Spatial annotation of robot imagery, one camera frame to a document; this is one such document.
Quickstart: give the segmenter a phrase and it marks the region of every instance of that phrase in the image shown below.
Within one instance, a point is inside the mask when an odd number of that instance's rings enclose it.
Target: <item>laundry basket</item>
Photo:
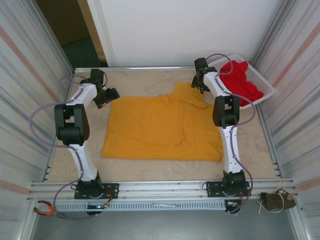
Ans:
[[[242,63],[245,61],[240,55],[238,54],[232,54],[228,56],[231,60],[236,61],[237,63]],[[220,72],[220,69],[226,65],[229,62],[228,59],[225,57],[222,57],[216,61],[213,61],[209,64],[209,67],[215,67],[218,73]],[[245,72],[247,81],[250,81],[253,83],[259,91],[263,92],[263,97],[259,98],[258,100],[255,100],[253,102],[254,105],[266,100],[269,98],[272,94],[275,93],[274,87],[263,77],[260,73],[258,73],[257,70],[255,70],[250,64],[248,64],[248,69]],[[251,107],[251,104],[247,104],[245,106],[241,106],[241,109],[246,109]]]

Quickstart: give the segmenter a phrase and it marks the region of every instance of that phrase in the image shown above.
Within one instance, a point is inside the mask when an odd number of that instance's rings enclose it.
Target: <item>white wall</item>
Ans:
[[[109,66],[193,65],[212,53],[250,61],[283,0],[88,0]]]

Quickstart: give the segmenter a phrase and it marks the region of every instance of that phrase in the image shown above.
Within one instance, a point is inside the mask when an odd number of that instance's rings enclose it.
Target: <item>floor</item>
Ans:
[[[73,69],[106,67],[101,65],[91,37],[63,45],[62,49]]]
[[[37,216],[32,240],[297,240],[289,210],[262,211],[250,200],[237,215],[221,210],[114,211],[98,218]],[[68,213],[69,217],[85,213]]]
[[[107,72],[106,74],[107,87],[116,88],[121,97],[153,97],[170,94],[177,82],[191,83],[195,75],[193,71]],[[88,78],[90,73],[82,75]],[[204,99],[207,103],[214,102],[213,96],[208,92],[205,93]],[[95,103],[91,102],[86,110],[90,125],[88,145],[94,165],[103,181],[208,180],[223,177],[223,162],[200,159],[192,161],[131,160],[101,157],[111,104],[98,109]],[[249,119],[252,113],[251,108],[241,110],[240,122]],[[275,178],[259,117],[256,116],[250,123],[240,126],[237,138],[240,160],[251,172],[253,178]],[[78,172],[70,152],[67,149],[57,148],[47,180],[67,182],[77,178]]]

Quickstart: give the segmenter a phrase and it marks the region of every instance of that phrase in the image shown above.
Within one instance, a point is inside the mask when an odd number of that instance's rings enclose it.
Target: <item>red cloth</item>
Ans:
[[[248,63],[246,61],[238,63],[233,60],[232,64],[233,70],[230,74],[219,76],[225,87],[232,93],[244,96],[252,102],[262,98],[264,93],[259,91],[252,82],[247,81],[246,71],[248,69]],[[221,68],[220,72],[228,73],[230,69],[231,64],[228,62]],[[249,103],[246,100],[240,98],[241,107],[247,104]]]

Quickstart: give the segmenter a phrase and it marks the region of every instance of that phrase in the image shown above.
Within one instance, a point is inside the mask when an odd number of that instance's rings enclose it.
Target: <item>corrugated metal wall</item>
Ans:
[[[64,100],[59,78],[70,74],[32,1],[0,1],[0,239],[19,226],[31,181],[39,181],[50,148],[30,133],[28,120],[40,106]],[[53,109],[39,113],[42,138],[55,135]]]
[[[276,90],[262,110],[283,174],[320,239],[320,1],[294,2],[255,67]]]

